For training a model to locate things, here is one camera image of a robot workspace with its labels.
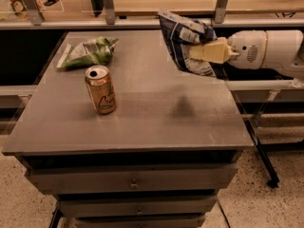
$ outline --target metal cabinet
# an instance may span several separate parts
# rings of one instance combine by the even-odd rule
[[[84,68],[54,67],[67,43],[101,34],[121,45],[108,66],[118,108],[106,116],[92,107]],[[161,31],[121,30],[67,35],[4,153],[74,227],[195,228],[252,146],[221,80],[179,74]]]

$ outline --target green snack bag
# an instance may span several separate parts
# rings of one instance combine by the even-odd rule
[[[112,57],[118,39],[98,37],[78,44],[68,44],[57,67],[74,68],[107,65]]]

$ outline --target wooden countertop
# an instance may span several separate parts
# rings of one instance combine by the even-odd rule
[[[156,15],[159,8],[181,15],[213,14],[217,0],[114,0],[117,16]],[[269,13],[304,11],[304,0],[229,0],[227,13]],[[95,18],[90,0],[61,0],[46,7],[47,20],[100,20]]]

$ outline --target cable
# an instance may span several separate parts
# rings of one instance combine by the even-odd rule
[[[217,202],[218,202],[218,207],[220,209],[220,212],[223,214],[223,216],[225,218],[225,221],[226,221],[226,224],[228,225],[228,228],[231,228],[230,223],[228,221],[228,218],[226,217],[226,214],[225,214],[224,210],[222,209],[222,207],[220,205],[219,199],[217,199]]]

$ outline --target gray tabletop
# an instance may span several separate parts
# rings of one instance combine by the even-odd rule
[[[56,68],[67,43],[119,38],[108,68],[117,109],[98,115],[85,68]],[[253,146],[222,80],[180,72],[159,30],[70,32],[49,64],[4,153],[241,149]]]

